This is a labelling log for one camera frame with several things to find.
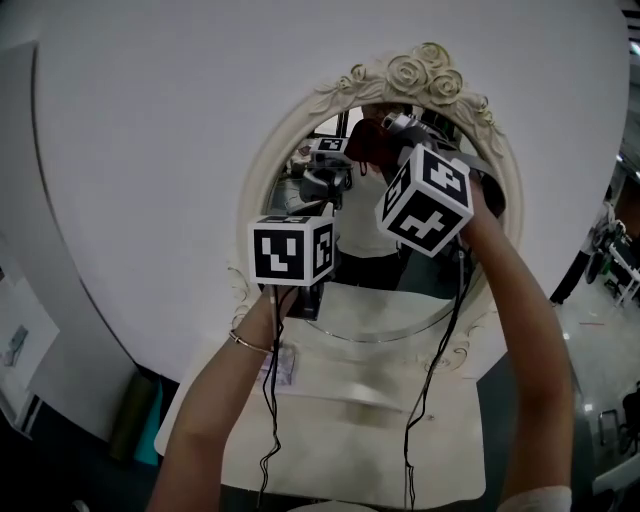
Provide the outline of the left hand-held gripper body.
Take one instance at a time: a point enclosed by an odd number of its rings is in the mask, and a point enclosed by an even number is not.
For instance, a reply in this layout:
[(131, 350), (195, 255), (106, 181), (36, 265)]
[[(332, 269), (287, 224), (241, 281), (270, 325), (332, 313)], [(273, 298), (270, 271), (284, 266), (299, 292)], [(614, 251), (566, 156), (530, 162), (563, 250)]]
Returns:
[(298, 287), (289, 315), (315, 321), (324, 282), (335, 264), (331, 216), (266, 215), (248, 225), (250, 281), (260, 286)]

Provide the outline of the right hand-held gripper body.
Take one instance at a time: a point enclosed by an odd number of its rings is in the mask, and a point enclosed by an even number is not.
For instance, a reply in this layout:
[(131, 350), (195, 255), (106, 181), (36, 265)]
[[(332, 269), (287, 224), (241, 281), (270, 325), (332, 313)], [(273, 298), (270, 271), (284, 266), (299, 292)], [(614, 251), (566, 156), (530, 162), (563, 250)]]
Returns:
[(380, 168), (388, 187), (375, 207), (381, 233), (435, 256), (473, 217), (473, 180), (493, 215), (502, 215), (504, 192), (485, 160), (459, 151), (423, 123), (384, 134)]

